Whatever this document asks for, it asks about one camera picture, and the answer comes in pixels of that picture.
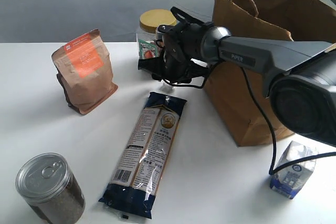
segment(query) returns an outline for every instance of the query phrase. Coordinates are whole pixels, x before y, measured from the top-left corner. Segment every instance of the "milk carton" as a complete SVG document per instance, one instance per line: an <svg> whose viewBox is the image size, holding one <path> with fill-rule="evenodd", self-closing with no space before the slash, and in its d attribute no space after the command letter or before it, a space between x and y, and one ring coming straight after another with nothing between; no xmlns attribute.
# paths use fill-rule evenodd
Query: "milk carton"
<svg viewBox="0 0 336 224"><path fill-rule="evenodd" d="M292 141L281 156L278 166L298 158L317 155L317 153L317 150ZM271 177L271 189L293 199L312 175L315 164L316 160L311 160L280 170Z"/></svg>

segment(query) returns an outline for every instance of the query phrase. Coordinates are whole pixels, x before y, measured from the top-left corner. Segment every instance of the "white table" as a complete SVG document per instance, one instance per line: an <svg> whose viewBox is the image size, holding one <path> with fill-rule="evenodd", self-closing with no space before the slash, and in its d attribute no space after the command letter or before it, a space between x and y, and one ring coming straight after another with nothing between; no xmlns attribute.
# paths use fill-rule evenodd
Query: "white table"
<svg viewBox="0 0 336 224"><path fill-rule="evenodd" d="M56 44L0 44L0 223L42 223L15 189L30 158L63 155L86 198L79 224L119 223L97 203L150 91L160 83L137 71L135 43L107 43L118 91L91 113L68 108L51 54ZM188 100L149 223L336 223L336 158L320 159L294 200L269 188L271 146L237 147L203 90ZM290 140L335 148L299 136Z"/></svg>

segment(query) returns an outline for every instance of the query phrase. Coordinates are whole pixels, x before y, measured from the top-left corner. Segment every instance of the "pasta package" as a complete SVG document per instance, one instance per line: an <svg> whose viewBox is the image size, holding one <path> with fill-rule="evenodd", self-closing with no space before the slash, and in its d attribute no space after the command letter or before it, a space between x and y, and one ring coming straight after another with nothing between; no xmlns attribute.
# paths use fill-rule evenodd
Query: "pasta package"
<svg viewBox="0 0 336 224"><path fill-rule="evenodd" d="M122 213L152 219L157 188L185 103L150 93L100 202Z"/></svg>

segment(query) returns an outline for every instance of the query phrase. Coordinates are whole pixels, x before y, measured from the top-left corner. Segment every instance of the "metal can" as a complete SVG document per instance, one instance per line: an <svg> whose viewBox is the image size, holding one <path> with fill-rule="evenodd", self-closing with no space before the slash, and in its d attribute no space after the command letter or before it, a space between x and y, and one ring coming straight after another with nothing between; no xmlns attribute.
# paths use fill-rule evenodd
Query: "metal can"
<svg viewBox="0 0 336 224"><path fill-rule="evenodd" d="M17 174L16 189L49 224L74 224L85 209L83 193L67 161L56 153L29 160Z"/></svg>

